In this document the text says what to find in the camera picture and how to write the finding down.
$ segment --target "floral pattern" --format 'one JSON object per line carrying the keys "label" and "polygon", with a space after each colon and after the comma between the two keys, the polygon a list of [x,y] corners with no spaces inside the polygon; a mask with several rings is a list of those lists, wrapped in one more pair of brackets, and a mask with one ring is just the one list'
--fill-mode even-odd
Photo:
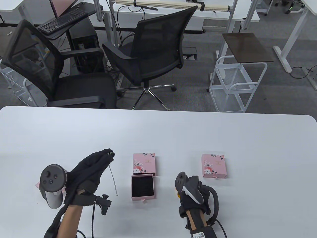
{"label": "floral pattern", "polygon": [[[211,155],[212,157],[216,157],[217,155]],[[223,155],[219,155],[220,158],[223,160]]]}
{"label": "floral pattern", "polygon": [[146,172],[145,169],[143,169],[143,163],[140,163],[139,161],[134,160],[133,162],[133,173],[134,174],[144,174]]}
{"label": "floral pattern", "polygon": [[212,168],[212,166],[213,166],[213,164],[210,164],[206,160],[204,161],[204,172],[205,172],[205,174],[217,174],[217,171],[215,171]]}
{"label": "floral pattern", "polygon": [[[142,153],[144,156],[147,156],[148,153]],[[154,155],[152,153],[150,153],[150,155],[152,156],[152,158],[154,158]]]}

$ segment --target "office chair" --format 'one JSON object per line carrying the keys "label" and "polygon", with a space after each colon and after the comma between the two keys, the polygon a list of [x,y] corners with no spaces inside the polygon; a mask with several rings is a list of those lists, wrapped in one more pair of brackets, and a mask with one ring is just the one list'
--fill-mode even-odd
{"label": "office chair", "polygon": [[116,90],[109,74],[99,72],[60,78],[65,59],[87,54],[94,54],[102,63],[102,49],[59,52],[31,23],[22,20],[2,63],[38,87],[47,97],[48,107],[115,109]]}
{"label": "office chair", "polygon": [[275,6],[278,6],[279,2],[282,3],[282,6],[287,6],[289,3],[291,3],[289,9],[285,12],[285,14],[290,14],[290,13],[292,12],[293,7],[294,7],[295,4],[300,4],[302,9],[305,7],[305,4],[304,4],[302,1],[300,1],[300,0],[279,0],[279,1],[275,4]]}
{"label": "office chair", "polygon": [[180,69],[183,67],[183,33],[196,9],[197,6],[169,15],[139,21],[135,29],[133,42],[120,48],[115,48],[110,42],[102,44],[111,66],[118,68],[134,86],[139,86],[117,88],[117,90],[142,91],[132,109],[135,109],[144,94],[150,93],[169,110],[152,92],[152,89],[171,87],[172,91],[176,91],[175,85],[150,86],[149,81],[168,73],[174,68]]}

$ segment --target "black velvet insert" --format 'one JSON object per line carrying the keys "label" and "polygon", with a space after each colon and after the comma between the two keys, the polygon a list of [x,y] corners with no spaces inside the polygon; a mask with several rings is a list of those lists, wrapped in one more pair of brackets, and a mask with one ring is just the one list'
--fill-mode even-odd
{"label": "black velvet insert", "polygon": [[153,177],[132,177],[132,197],[153,196]]}

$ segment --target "chrome chair leg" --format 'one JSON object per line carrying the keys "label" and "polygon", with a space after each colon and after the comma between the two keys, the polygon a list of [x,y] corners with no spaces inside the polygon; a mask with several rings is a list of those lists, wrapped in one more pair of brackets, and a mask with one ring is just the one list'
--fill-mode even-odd
{"label": "chrome chair leg", "polygon": [[140,97],[138,98],[138,100],[135,102],[135,104],[132,107],[132,110],[135,109],[135,106],[138,104],[138,102],[141,100],[141,98],[143,97],[143,95],[145,94],[145,90],[142,91]]}
{"label": "chrome chair leg", "polygon": [[118,91],[126,91],[126,90],[141,90],[143,87],[133,87],[133,88],[116,88]]}
{"label": "chrome chair leg", "polygon": [[169,111],[169,109],[164,105],[164,103],[161,101],[161,99],[159,99],[159,98],[151,91],[151,89],[149,89],[149,93],[152,94],[152,96],[155,97],[156,100],[158,100],[158,101],[160,102],[160,104],[162,104],[163,107],[165,107],[165,108]]}
{"label": "chrome chair leg", "polygon": [[151,89],[166,88],[166,87],[174,87],[174,85],[173,84],[165,84],[165,85],[150,86]]}

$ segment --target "qr code label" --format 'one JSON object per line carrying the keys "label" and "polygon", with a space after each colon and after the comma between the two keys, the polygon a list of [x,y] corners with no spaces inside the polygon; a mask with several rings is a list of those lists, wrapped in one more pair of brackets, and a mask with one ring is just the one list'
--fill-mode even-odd
{"label": "qr code label", "polygon": [[193,238],[205,238],[205,234],[203,232],[199,232],[199,233],[193,234]]}

